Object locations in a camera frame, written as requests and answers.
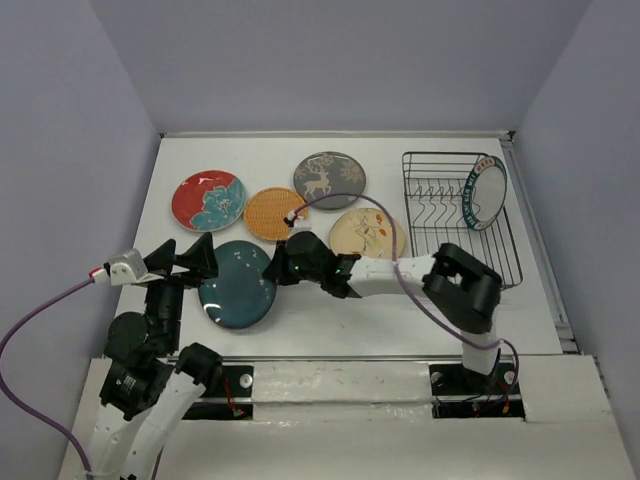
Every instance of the gray plate with deer design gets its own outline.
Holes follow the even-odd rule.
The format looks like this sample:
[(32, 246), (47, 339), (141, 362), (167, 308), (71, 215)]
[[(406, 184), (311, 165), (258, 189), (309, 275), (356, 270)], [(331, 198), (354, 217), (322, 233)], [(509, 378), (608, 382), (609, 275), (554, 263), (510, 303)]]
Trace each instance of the gray plate with deer design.
[(367, 178), (362, 166), (349, 155), (320, 152), (305, 158), (293, 174), (293, 185), (305, 200), (322, 198), (330, 193), (344, 193), (325, 198), (313, 206), (337, 210), (355, 202), (364, 191)]

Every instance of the black metal rack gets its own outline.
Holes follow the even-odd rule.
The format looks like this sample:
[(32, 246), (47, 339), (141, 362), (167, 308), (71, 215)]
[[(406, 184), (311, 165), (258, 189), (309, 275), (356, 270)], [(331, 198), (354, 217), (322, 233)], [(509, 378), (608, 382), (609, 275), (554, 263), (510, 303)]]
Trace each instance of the black metal rack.
[(503, 279), (504, 288), (522, 283), (522, 267), (505, 207), (487, 229), (471, 230), (462, 218), (462, 190), (481, 152), (407, 152), (402, 156), (404, 199), (413, 256), (454, 243)]

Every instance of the white table surface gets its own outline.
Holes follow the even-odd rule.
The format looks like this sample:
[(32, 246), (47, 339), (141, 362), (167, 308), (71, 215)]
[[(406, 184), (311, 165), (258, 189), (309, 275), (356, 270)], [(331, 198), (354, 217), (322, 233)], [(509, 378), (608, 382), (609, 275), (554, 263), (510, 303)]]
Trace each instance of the white table surface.
[[(291, 187), (298, 163), (309, 154), (324, 150), (356, 158), (367, 173), (365, 193), (385, 205), (405, 231), (401, 165), (405, 152), (473, 151), (503, 158), (494, 138), (165, 138), (134, 246), (144, 255), (167, 238), (175, 238), (181, 251), (197, 239), (197, 234), (178, 224), (170, 210), (174, 190), (193, 173), (209, 169), (232, 172), (242, 180), (250, 196), (267, 187)], [(354, 206), (368, 205), (361, 200)], [(560, 353), (553, 317), (512, 185), (505, 206), (524, 281), (503, 295), (497, 313), (498, 334), (513, 341), (520, 353)], [(331, 226), (343, 213), (312, 210), (314, 232), (327, 241)], [(242, 220), (214, 233), (217, 245), (236, 239), (252, 241), (268, 254), (273, 253), (273, 244), (255, 238)], [(118, 313), (141, 311), (143, 299), (142, 289), (123, 289)], [(193, 342), (203, 343), (226, 357), (382, 357), (461, 352), (457, 340), (433, 325), (403, 296), (340, 300), (313, 284), (279, 288), (267, 316), (243, 331), (216, 326), (201, 308), (197, 292), (187, 291), (181, 348)]]
[[(109, 364), (91, 364), (82, 445)], [(260, 362), (253, 388), (252, 421), (180, 422), (157, 480), (635, 478), (590, 357), (524, 356), (526, 421), (433, 419), (425, 362)], [(59, 480), (79, 469), (68, 447)]]

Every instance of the red plate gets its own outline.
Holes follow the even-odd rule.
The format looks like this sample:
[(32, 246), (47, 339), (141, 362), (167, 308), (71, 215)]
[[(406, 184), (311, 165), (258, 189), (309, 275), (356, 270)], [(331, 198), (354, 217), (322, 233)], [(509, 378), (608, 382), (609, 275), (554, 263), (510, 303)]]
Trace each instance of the red plate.
[(173, 216), (194, 232), (213, 232), (228, 227), (242, 215), (246, 193), (233, 174), (207, 170), (190, 176), (171, 200)]

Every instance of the gray wall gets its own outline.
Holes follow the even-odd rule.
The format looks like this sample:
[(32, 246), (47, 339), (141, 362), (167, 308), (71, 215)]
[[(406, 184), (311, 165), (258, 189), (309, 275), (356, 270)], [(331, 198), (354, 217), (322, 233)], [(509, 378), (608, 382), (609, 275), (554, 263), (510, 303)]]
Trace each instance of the gray wall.
[(590, 0), (91, 0), (160, 131), (510, 129)]
[(579, 344), (640, 474), (640, 2), (595, 0), (516, 136)]
[[(86, 0), (0, 8), (0, 334), (130, 246), (158, 138)], [(7, 382), (71, 425), (115, 289), (90, 287), (32, 320)], [(57, 477), (66, 441), (0, 396), (0, 478)]]

